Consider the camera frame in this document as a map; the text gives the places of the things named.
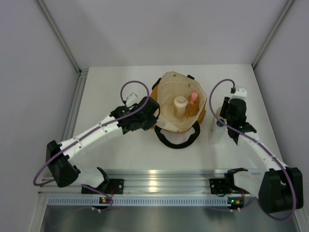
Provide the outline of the yellow pump lotion bottle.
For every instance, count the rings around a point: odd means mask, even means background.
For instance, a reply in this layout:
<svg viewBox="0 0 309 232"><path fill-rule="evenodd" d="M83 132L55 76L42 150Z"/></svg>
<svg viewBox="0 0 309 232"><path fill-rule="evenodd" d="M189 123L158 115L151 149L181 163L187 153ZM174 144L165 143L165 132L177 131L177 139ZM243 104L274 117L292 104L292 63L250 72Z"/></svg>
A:
<svg viewBox="0 0 309 232"><path fill-rule="evenodd" d="M216 110L216 115L217 115L217 117L219 118L219 119L222 119L222 117L221 117L221 115L220 115L220 113L221 113L221 107L218 107L218 109Z"/></svg>

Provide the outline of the white bottle black cap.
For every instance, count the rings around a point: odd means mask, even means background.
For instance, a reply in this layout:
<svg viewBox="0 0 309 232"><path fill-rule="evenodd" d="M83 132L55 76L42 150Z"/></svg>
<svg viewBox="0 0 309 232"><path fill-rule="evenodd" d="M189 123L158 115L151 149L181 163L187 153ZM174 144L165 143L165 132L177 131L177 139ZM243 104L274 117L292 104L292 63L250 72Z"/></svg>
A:
<svg viewBox="0 0 309 232"><path fill-rule="evenodd" d="M222 117L213 118L208 139L211 144L218 144L225 133L225 120Z"/></svg>

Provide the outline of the beige cylindrical bottle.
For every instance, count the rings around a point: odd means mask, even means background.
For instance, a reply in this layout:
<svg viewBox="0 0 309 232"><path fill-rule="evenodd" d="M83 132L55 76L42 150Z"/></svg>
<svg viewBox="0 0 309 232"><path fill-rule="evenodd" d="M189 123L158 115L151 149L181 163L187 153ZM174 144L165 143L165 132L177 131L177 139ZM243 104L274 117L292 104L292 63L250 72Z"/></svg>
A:
<svg viewBox="0 0 309 232"><path fill-rule="evenodd" d="M187 98L185 96L178 96L174 99L174 115L176 118L181 119L186 114Z"/></svg>

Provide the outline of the orange bottle pink cap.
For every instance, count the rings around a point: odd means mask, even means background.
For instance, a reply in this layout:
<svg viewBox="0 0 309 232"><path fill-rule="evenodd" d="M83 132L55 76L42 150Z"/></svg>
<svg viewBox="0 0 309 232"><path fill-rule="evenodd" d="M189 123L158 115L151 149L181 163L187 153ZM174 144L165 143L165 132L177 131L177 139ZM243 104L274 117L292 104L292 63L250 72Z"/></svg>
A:
<svg viewBox="0 0 309 232"><path fill-rule="evenodd" d="M192 92L188 98L188 104L186 109L186 117L191 118L197 115L199 111L199 94Z"/></svg>

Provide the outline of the tan canvas tote bag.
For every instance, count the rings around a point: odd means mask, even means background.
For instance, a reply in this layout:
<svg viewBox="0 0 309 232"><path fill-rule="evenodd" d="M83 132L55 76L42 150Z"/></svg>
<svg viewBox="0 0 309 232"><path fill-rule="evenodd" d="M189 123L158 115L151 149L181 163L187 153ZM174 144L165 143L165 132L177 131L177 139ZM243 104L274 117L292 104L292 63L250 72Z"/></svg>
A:
<svg viewBox="0 0 309 232"><path fill-rule="evenodd" d="M151 98L160 106L158 120L152 128L157 138L172 149L189 147L200 135L200 124L206 115L207 95L194 77L167 72L152 87ZM184 134L194 133L180 144L169 141L162 131Z"/></svg>

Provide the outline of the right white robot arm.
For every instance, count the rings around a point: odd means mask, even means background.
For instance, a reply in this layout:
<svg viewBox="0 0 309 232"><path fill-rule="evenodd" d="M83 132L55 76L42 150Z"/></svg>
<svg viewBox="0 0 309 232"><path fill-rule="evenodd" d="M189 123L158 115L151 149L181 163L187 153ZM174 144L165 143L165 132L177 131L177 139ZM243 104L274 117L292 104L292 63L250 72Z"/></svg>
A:
<svg viewBox="0 0 309 232"><path fill-rule="evenodd" d="M255 164L261 179L251 177L243 168L229 170L225 188L230 192L244 189L255 196L268 214L301 209L304 205L301 171L290 168L273 155L247 122L246 102L225 97L219 116L227 123L228 136Z"/></svg>

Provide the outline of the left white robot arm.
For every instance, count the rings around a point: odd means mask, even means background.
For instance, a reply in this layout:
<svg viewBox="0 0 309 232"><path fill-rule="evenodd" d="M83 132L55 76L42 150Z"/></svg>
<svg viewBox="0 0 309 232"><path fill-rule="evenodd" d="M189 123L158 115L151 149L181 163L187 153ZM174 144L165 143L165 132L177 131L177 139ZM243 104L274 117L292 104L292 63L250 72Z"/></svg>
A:
<svg viewBox="0 0 309 232"><path fill-rule="evenodd" d="M92 150L103 143L128 132L150 129L158 120L159 104L151 97L144 97L130 107L119 106L101 122L80 135L47 145L48 169L59 188L71 184L87 185L98 193L108 190L110 179L100 167L84 164Z"/></svg>

